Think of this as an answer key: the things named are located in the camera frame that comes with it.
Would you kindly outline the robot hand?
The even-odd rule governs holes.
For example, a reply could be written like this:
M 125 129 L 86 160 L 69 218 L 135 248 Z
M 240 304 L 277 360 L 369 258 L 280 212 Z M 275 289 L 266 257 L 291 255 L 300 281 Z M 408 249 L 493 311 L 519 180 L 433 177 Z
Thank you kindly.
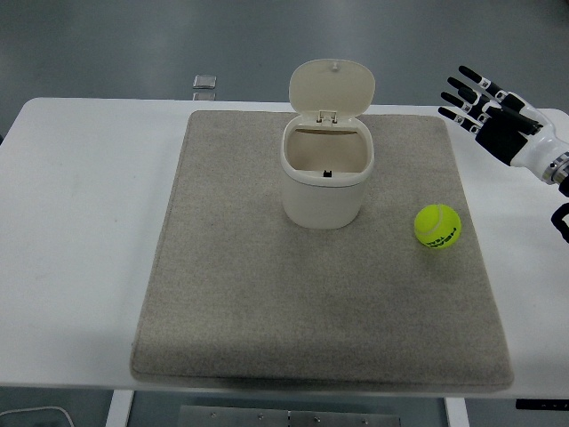
M 568 159 L 568 143 L 557 136 L 553 123 L 521 96 L 471 68 L 460 66 L 459 72 L 465 81 L 447 79 L 456 93 L 441 93 L 455 109 L 441 107 L 439 114 L 503 164 L 524 167 L 552 182 L 560 163 Z

